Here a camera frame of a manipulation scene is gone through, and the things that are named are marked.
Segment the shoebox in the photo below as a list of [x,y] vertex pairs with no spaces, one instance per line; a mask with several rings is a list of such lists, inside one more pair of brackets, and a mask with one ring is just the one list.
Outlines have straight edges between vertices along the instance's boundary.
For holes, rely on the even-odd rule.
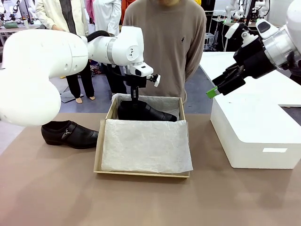
[[176,122],[119,120],[117,109],[124,100],[131,96],[114,95],[100,123],[94,172],[189,178],[193,168],[182,99],[139,97],[156,110],[175,115]]

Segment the beige sweater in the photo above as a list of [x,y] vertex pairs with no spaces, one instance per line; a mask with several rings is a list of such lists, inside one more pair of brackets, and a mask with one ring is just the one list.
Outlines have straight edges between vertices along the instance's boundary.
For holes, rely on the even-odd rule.
[[141,27],[144,61],[161,75],[156,88],[152,82],[139,89],[140,95],[182,97],[185,81],[197,70],[202,57],[206,16],[194,0],[180,0],[164,7],[158,0],[136,0],[126,10],[123,25]]
[[[71,5],[77,35],[88,35],[89,30],[83,0],[72,0]],[[57,25],[64,31],[69,32],[67,22],[62,13],[60,0],[36,1],[36,15],[42,24],[48,29],[52,29],[53,25]]]

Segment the brown table surface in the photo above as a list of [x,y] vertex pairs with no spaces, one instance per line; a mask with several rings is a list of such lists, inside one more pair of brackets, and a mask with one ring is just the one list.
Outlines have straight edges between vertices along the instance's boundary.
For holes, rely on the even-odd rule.
[[[98,129],[100,113],[61,113]],[[0,156],[0,226],[300,226],[301,165],[233,169],[209,115],[187,115],[189,179],[93,173],[95,150],[26,128]]]

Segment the desk in background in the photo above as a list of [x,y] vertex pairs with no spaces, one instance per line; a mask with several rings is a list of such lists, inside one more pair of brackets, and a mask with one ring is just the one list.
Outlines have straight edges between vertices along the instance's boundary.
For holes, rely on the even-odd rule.
[[[29,29],[43,29],[45,28],[44,25],[35,25],[30,24]],[[2,46],[5,44],[5,40],[12,34],[20,31],[26,30],[25,26],[23,24],[18,24],[18,28],[10,28],[7,29],[5,27],[0,27],[0,41],[2,43]]]

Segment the gray floor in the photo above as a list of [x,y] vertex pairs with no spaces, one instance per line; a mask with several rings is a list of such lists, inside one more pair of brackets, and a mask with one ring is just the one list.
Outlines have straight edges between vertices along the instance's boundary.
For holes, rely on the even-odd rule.
[[[58,88],[65,89],[64,81],[52,81],[58,83]],[[60,112],[62,113],[106,113],[111,105],[111,92],[107,79],[103,75],[97,75],[93,78],[95,88],[94,101],[83,97],[83,103],[77,104],[75,101],[62,103]],[[211,82],[199,68],[195,75],[186,82],[187,102],[185,104],[186,113],[211,113],[212,100],[206,96],[206,91],[212,88]],[[284,110],[301,125],[301,108],[284,108]],[[0,154],[7,146],[18,136],[23,127],[10,125],[0,122]]]
[[[95,89],[94,101],[83,97],[83,103],[77,104],[75,101],[62,103],[60,112],[62,113],[106,113],[111,105],[111,92],[108,81],[105,76],[97,75],[92,78]],[[81,86],[81,92],[84,94],[84,89]],[[186,113],[210,113],[212,100],[206,96],[206,91],[212,88],[211,82],[205,76],[204,72],[198,68],[195,75],[186,82],[187,103],[185,105]]]

